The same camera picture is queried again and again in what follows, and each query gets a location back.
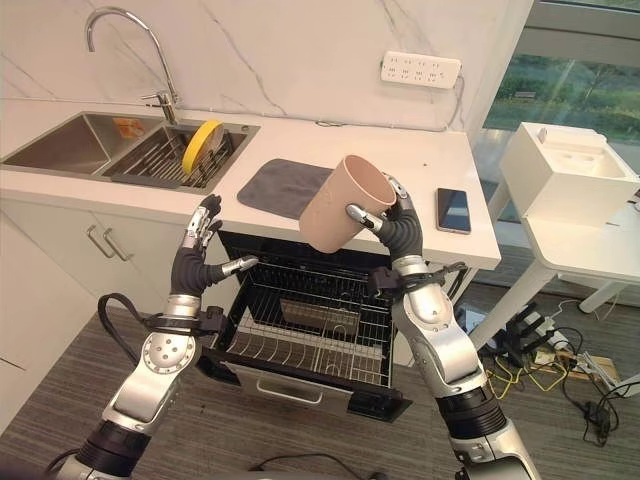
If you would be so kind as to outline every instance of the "gray towel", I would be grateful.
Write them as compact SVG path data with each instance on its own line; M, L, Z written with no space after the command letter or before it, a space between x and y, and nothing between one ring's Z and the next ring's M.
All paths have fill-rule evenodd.
M331 172L276 158L260 167L236 198L249 207L297 220Z

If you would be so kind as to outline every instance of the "robotic hand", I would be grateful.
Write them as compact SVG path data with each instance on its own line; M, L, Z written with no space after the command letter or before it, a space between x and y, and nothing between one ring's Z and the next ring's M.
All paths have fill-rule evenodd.
M56 478L121 480L130 478L173 403L179 377L200 357L197 340L201 297L214 283L258 263L253 256L222 265L205 265L209 240L222 225L214 220L220 197L206 197L194 212L171 271L171 293L164 312L152 317L152 333L142 347L138 366L102 412L102 422L80 452L70 457Z
M397 201L384 218L355 204L346 211L389 249L393 272L383 275L383 288L395 293L394 323L407 337L463 465L455 478L539 480L513 422L487 385L473 343L456 323L451 301L441 288L443 275L427 270L422 229L409 194L394 178L389 183ZM448 271L460 268L454 265Z

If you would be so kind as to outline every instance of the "dishwasher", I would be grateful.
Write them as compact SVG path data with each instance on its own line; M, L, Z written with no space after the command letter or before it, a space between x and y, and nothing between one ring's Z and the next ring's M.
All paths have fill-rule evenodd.
M393 421L412 402L392 387L391 301L367 293L389 257L219 232L230 259L256 255L239 274L227 324L198 368L250 395Z

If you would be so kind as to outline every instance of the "stainless steel sink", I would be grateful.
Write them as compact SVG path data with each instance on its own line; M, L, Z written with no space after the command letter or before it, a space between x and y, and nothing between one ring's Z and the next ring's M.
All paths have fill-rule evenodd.
M142 130L121 133L117 122L129 120L137 121ZM162 119L153 117L83 113L21 148L3 164L91 175L160 123Z
M96 181L211 191L259 127L225 124L221 148L186 175L182 155L201 124L170 125L157 117L81 113L9 155L1 166Z

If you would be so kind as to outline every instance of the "marble wall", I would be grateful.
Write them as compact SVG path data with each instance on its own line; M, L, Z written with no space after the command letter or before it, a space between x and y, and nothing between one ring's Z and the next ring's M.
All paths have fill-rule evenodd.
M146 33L110 16L89 53L84 23L116 5L157 34L185 107L478 131L532 0L2 0L2 96L141 103L164 86ZM454 90L383 83L402 50L462 61Z

